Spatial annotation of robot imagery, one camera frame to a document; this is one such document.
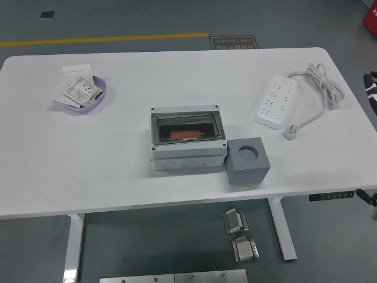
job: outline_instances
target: electrical distribution box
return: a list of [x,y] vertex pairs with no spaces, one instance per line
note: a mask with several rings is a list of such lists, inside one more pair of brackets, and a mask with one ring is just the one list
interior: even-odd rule
[[152,108],[150,134],[155,170],[221,166],[227,154],[217,105]]

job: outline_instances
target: red object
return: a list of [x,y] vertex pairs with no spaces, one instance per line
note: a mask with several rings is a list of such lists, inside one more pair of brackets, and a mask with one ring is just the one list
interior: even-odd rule
[[366,14],[363,24],[377,37],[377,0],[375,0]]
[[170,133],[172,140],[195,140],[200,139],[200,131],[172,131]]

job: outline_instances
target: desk control panel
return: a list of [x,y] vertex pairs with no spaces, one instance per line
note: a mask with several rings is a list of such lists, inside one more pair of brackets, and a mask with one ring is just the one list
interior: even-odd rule
[[347,192],[335,192],[335,193],[315,193],[314,195],[309,195],[309,201],[316,202],[318,200],[347,199],[347,198],[353,198],[354,194],[355,194],[354,190],[349,190]]

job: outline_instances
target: table leg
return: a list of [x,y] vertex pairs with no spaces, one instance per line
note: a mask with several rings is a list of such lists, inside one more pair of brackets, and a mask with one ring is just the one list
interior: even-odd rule
[[287,220],[285,219],[281,198],[268,198],[271,214],[275,223],[277,237],[279,238],[280,248],[285,261],[297,259],[295,247],[290,237]]
[[82,229],[84,227],[84,214],[72,214],[70,237],[68,238],[67,255],[63,283],[76,283],[78,265],[80,263]]

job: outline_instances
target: paper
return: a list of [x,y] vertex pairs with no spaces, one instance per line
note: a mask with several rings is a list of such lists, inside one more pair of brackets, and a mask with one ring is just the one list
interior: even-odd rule
[[57,102],[80,108],[82,104],[79,104],[77,100],[74,101],[72,98],[64,95],[64,91],[67,90],[71,86],[71,84],[79,77],[82,77],[89,81],[91,84],[94,84],[90,64],[65,66],[62,69],[63,78],[60,80],[59,84],[52,92],[51,98]]
[[91,83],[94,83],[90,64],[63,67],[63,74],[65,78],[70,78],[71,81],[77,79],[78,77],[82,77]]
[[88,80],[79,77],[64,90],[64,94],[82,106],[89,106],[94,99],[102,93],[102,90],[90,83]]
[[70,86],[71,82],[72,81],[69,78],[62,78],[57,87],[55,87],[54,91],[52,92],[51,98],[53,100],[56,100],[57,102],[80,108],[80,104],[74,102],[73,100],[64,95],[64,90],[66,90]]

